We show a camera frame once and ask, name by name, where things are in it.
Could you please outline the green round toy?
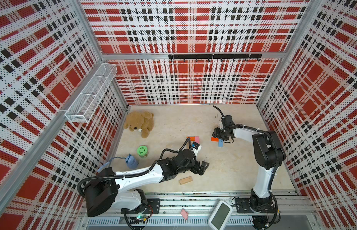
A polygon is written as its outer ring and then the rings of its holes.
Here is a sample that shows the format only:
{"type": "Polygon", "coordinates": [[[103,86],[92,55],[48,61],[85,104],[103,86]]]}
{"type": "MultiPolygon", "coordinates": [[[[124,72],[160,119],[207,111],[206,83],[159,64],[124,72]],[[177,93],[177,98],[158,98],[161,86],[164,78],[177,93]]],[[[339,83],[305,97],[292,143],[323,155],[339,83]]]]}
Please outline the green round toy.
{"type": "Polygon", "coordinates": [[[139,157],[144,158],[148,156],[148,148],[147,146],[139,146],[137,148],[137,154],[139,157]]]}

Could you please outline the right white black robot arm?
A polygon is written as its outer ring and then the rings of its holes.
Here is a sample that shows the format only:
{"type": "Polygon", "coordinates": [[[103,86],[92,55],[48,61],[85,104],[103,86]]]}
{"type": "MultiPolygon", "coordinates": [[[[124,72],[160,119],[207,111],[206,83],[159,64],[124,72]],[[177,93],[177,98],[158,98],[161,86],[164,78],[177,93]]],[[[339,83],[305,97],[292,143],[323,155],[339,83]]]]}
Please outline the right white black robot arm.
{"type": "Polygon", "coordinates": [[[216,127],[212,136],[223,143],[231,144],[234,139],[243,139],[253,144],[254,157],[259,165],[257,179],[250,193],[249,205],[253,212],[260,213],[276,203],[271,188],[278,168],[286,159],[285,152],[274,131],[235,124],[231,115],[214,106],[221,115],[221,126],[216,127]]]}

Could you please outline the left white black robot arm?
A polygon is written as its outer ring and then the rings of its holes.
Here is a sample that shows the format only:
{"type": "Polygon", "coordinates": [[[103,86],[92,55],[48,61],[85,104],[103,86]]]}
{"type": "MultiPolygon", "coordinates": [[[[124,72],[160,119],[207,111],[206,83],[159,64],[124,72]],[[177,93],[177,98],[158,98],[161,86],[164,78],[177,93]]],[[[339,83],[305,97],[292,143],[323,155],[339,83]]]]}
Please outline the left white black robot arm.
{"type": "Polygon", "coordinates": [[[174,153],[173,157],[161,155],[150,167],[128,172],[115,172],[107,167],[96,176],[80,180],[77,191],[86,201],[87,216],[96,217],[113,206],[121,209],[123,214],[143,212],[148,201],[141,186],[170,181],[187,171],[204,175],[209,163],[197,161],[200,150],[199,143],[187,138],[178,150],[162,150],[162,153],[174,153]]]}

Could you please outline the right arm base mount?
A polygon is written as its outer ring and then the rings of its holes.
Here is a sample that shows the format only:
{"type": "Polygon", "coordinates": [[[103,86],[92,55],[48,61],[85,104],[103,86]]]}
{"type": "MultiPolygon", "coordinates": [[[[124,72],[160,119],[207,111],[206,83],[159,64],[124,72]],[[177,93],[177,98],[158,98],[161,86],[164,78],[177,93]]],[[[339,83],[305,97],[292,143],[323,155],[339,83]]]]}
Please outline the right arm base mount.
{"type": "Polygon", "coordinates": [[[278,202],[274,196],[268,198],[256,198],[254,195],[250,198],[240,198],[235,196],[231,200],[237,213],[255,213],[265,216],[253,216],[252,223],[255,230],[268,230],[272,225],[278,224],[281,220],[281,214],[278,208],[278,202]]]}

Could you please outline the brown teddy bear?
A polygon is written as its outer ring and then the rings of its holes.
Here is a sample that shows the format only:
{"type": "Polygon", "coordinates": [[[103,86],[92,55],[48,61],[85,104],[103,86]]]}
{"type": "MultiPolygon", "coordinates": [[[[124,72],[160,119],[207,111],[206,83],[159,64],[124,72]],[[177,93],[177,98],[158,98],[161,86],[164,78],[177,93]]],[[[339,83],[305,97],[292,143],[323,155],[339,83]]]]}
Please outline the brown teddy bear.
{"type": "Polygon", "coordinates": [[[130,112],[125,120],[124,129],[131,132],[140,132],[141,137],[146,139],[154,127],[154,114],[150,112],[130,112]]]}

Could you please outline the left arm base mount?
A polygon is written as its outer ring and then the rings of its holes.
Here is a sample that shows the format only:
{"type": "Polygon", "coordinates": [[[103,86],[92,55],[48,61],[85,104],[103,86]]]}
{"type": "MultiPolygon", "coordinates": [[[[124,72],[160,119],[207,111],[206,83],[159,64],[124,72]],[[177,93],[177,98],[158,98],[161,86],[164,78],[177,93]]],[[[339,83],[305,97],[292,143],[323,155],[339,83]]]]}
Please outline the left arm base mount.
{"type": "Polygon", "coordinates": [[[160,211],[159,198],[149,198],[134,210],[121,209],[121,214],[130,230],[143,230],[153,214],[160,211]]]}

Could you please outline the pink block on rail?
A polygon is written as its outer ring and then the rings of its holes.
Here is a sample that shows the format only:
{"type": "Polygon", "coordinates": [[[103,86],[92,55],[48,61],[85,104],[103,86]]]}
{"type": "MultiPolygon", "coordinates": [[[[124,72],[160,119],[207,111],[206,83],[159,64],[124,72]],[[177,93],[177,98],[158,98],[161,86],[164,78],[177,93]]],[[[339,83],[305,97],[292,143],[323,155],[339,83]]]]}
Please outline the pink block on rail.
{"type": "Polygon", "coordinates": [[[189,218],[189,214],[185,209],[182,209],[180,214],[182,215],[182,217],[187,220],[189,218]]]}

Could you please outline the white tablet device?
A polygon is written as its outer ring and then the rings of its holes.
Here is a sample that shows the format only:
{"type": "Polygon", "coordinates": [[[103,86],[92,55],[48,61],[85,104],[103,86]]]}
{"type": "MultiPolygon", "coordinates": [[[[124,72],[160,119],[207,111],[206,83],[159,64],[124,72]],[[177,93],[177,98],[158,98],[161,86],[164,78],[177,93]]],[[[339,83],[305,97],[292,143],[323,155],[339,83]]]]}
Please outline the white tablet device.
{"type": "Polygon", "coordinates": [[[232,213],[233,208],[231,205],[224,200],[220,200],[208,219],[208,226],[212,230],[224,230],[232,213]]]}

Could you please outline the black hook rail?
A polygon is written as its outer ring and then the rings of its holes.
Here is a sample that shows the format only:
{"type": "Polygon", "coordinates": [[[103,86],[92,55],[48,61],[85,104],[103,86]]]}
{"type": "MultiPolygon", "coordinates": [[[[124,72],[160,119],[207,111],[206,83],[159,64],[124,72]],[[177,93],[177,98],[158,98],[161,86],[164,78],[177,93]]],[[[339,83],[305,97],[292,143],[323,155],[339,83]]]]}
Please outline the black hook rail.
{"type": "Polygon", "coordinates": [[[199,59],[256,59],[260,60],[262,58],[262,54],[250,54],[250,53],[245,53],[245,54],[171,54],[168,55],[169,60],[199,60],[199,59]]]}

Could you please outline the wooden block front lower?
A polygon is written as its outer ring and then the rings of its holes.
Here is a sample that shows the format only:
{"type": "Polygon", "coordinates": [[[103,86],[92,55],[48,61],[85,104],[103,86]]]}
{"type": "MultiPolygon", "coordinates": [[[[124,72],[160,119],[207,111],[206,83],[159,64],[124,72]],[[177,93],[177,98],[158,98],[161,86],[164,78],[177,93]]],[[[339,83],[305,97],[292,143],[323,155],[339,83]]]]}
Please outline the wooden block front lower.
{"type": "Polygon", "coordinates": [[[182,178],[179,180],[179,184],[180,185],[184,185],[184,184],[187,184],[187,183],[190,183],[193,181],[193,178],[191,176],[189,177],[185,177],[185,178],[182,178]]]}

